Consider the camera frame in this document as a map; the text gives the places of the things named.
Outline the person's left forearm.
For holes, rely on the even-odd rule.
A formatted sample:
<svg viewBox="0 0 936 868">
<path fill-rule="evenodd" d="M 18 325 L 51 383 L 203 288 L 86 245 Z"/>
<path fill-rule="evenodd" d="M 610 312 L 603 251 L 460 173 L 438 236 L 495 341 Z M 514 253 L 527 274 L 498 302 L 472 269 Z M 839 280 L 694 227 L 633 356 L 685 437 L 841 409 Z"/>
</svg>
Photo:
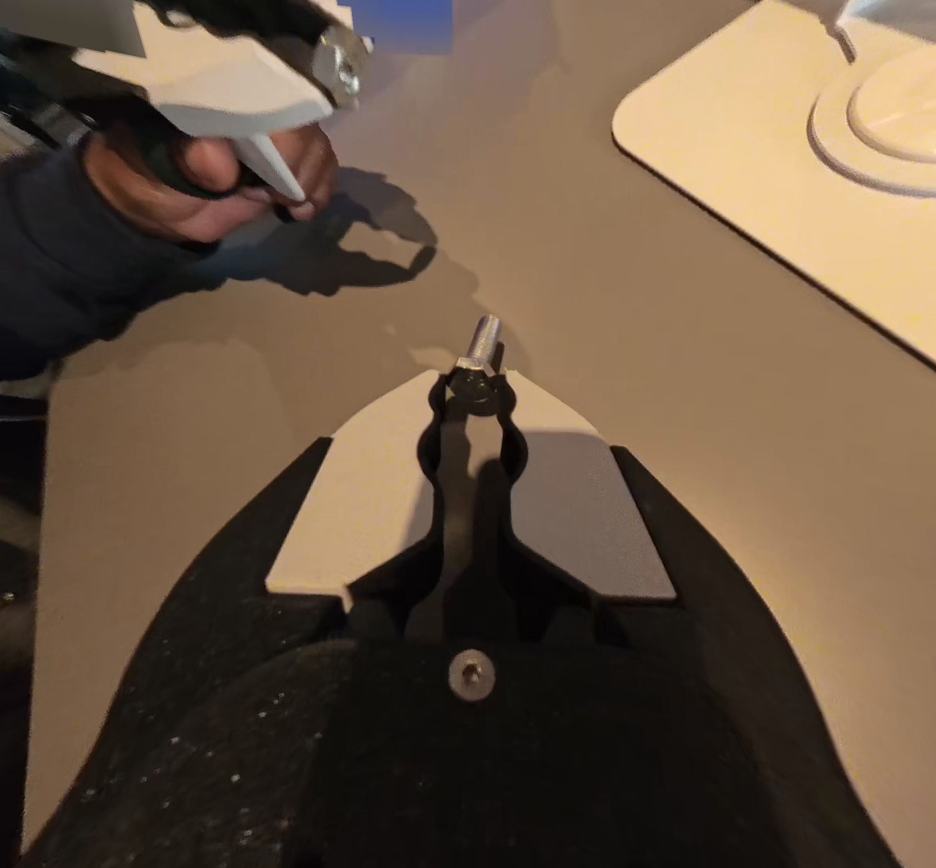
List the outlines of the person's left forearm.
<svg viewBox="0 0 936 868">
<path fill-rule="evenodd" d="M 171 241 L 121 217 L 84 163 L 89 139 L 2 161 L 1 375 L 20 381 L 119 335 L 220 241 Z"/>
</svg>

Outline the white monitor stand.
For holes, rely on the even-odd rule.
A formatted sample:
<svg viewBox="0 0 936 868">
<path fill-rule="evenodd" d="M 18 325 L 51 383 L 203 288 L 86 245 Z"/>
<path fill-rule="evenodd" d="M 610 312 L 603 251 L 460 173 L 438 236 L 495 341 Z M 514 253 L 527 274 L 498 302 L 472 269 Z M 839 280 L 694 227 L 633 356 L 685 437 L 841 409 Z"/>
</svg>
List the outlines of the white monitor stand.
<svg viewBox="0 0 936 868">
<path fill-rule="evenodd" d="M 611 129 L 934 365 L 934 0 L 758 0 L 624 97 Z"/>
</svg>

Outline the silver hex bolt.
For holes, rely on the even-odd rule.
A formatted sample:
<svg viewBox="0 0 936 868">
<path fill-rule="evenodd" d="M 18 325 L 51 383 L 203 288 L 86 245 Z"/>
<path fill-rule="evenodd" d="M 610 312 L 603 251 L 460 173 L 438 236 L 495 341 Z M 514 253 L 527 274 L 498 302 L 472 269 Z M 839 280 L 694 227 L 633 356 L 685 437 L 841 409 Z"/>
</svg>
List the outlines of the silver hex bolt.
<svg viewBox="0 0 936 868">
<path fill-rule="evenodd" d="M 446 401 L 458 411 L 479 417 L 494 417 L 499 409 L 499 378 L 506 347 L 503 324 L 496 315 L 477 322 L 464 355 L 449 372 Z"/>
</svg>

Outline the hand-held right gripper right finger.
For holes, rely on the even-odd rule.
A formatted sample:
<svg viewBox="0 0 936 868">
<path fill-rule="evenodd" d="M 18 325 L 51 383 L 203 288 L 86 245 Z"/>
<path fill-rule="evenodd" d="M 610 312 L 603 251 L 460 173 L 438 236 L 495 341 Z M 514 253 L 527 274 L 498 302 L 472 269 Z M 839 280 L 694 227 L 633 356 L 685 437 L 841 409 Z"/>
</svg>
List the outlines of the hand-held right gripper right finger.
<svg viewBox="0 0 936 868">
<path fill-rule="evenodd" d="M 676 600 L 601 432 L 517 370 L 504 372 L 498 397 L 510 541 L 603 600 Z"/>
</svg>

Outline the person's left hand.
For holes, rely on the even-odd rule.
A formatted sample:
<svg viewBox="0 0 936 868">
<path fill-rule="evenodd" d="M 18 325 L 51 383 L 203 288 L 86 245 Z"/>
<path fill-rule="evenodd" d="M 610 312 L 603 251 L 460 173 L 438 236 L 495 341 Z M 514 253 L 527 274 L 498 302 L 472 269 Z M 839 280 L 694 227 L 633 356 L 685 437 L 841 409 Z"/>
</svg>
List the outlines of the person's left hand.
<svg viewBox="0 0 936 868">
<path fill-rule="evenodd" d="M 122 126 L 105 134 L 91 134 L 80 155 L 97 193 L 130 225 L 172 242 L 209 244 L 277 207 L 283 208 L 290 220 L 303 222 L 315 218 L 329 204 L 338 163 L 321 126 L 275 133 L 273 144 L 298 181 L 301 192 L 295 202 L 263 187 L 240 186 L 240 161 L 230 143 L 219 138 L 185 139 L 174 151 L 189 182 L 223 193 L 218 199 L 188 196 L 161 183 Z"/>
</svg>

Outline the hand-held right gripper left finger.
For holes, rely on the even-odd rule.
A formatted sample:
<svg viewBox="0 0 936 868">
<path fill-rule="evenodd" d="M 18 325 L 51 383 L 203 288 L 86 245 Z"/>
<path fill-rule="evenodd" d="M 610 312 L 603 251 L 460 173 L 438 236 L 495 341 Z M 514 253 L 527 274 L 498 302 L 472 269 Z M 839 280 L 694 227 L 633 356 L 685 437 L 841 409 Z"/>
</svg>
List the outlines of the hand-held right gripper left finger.
<svg viewBox="0 0 936 868">
<path fill-rule="evenodd" d="M 331 436 L 315 478 L 267 573 L 272 595 L 338 598 L 429 538 L 434 488 L 418 457 L 446 377 L 427 370 L 378 397 Z"/>
</svg>

